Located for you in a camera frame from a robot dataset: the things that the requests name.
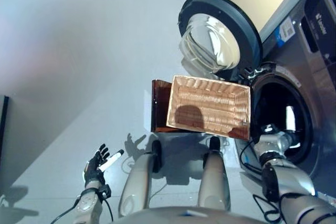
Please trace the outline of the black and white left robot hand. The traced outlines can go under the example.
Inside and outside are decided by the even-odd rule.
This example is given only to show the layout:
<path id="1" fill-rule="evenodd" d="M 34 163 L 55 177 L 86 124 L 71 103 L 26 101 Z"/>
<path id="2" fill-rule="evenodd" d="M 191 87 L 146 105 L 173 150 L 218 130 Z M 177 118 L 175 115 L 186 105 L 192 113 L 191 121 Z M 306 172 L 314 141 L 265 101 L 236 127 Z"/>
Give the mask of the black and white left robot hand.
<path id="1" fill-rule="evenodd" d="M 87 161 L 82 172 L 85 183 L 91 180 L 103 180 L 103 173 L 110 168 L 122 155 L 124 150 L 120 149 L 114 154 L 109 153 L 109 149 L 105 144 L 99 146 L 93 157 Z"/>

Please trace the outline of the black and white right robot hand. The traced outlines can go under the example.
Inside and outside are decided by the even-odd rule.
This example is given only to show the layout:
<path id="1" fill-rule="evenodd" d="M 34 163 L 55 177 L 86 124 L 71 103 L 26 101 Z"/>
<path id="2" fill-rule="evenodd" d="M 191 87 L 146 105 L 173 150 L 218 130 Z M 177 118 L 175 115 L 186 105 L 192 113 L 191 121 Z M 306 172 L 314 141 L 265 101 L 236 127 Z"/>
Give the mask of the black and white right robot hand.
<path id="1" fill-rule="evenodd" d="M 286 131 L 291 134 L 292 144 L 289 148 L 299 148 L 301 146 L 299 136 L 296 131 L 296 119 L 293 106 L 286 106 Z"/>

